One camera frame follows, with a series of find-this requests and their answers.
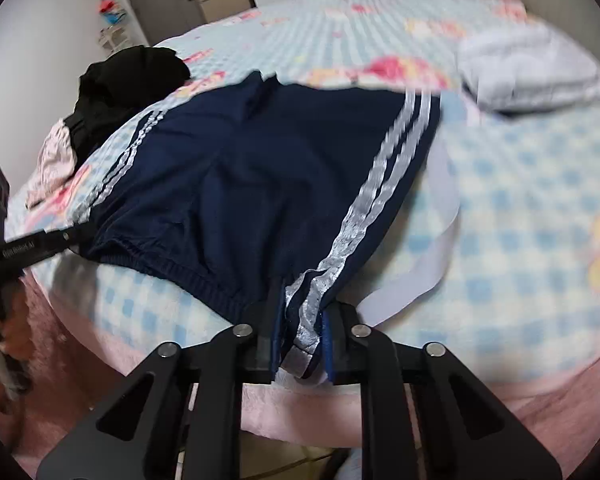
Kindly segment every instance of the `white strap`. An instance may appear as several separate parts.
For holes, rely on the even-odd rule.
[[[427,156],[427,181],[433,202],[446,226],[418,258],[411,270],[369,294],[358,305],[360,319],[375,326],[395,316],[416,298],[435,287],[451,258],[460,213],[460,193],[449,172],[450,159],[442,135],[437,134]]]

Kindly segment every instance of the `bed sheet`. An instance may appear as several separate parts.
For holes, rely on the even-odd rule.
[[[590,236],[594,229],[600,240],[600,104],[484,120],[465,111],[455,70],[461,38],[528,20],[522,4],[502,0],[301,0],[167,40],[161,46],[176,50],[193,82],[120,128],[26,218],[14,197],[8,232],[87,218],[84,205],[141,116],[253,70],[322,88],[441,91],[438,135],[461,189],[459,237],[440,286],[382,328],[405,344],[445,343],[503,398],[555,390],[600,356],[600,242]],[[343,299],[355,304],[407,271],[440,229],[423,177]],[[134,352],[164,340],[198,344],[228,325],[172,283],[73,253],[33,273],[52,304],[69,305]]]

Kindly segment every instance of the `white wall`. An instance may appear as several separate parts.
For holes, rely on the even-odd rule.
[[[99,0],[5,0],[0,6],[0,166],[12,193],[49,128],[74,110],[78,78],[106,56]]]

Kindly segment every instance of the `floor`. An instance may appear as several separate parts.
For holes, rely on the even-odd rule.
[[[243,480],[318,480],[332,449],[298,446],[243,431],[240,435],[240,478]],[[176,480],[184,453],[179,457]]]

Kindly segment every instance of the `bed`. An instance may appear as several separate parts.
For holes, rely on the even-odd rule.
[[[565,477],[600,437],[600,102],[516,120],[461,93],[458,41],[538,20],[517,0],[301,0],[252,9],[160,46],[192,82],[122,126],[74,178],[27,212],[10,201],[8,236],[84,220],[141,117],[253,70],[318,88],[440,92],[443,136],[461,193],[452,261],[439,286],[382,323],[397,342],[446,344],[558,458]],[[353,304],[410,269],[444,228],[426,176],[342,299]],[[190,346],[229,324],[172,283],[66,252],[33,278],[66,327],[128,373],[164,340]],[[311,446],[360,444],[355,388],[278,373],[247,386],[242,427]]]

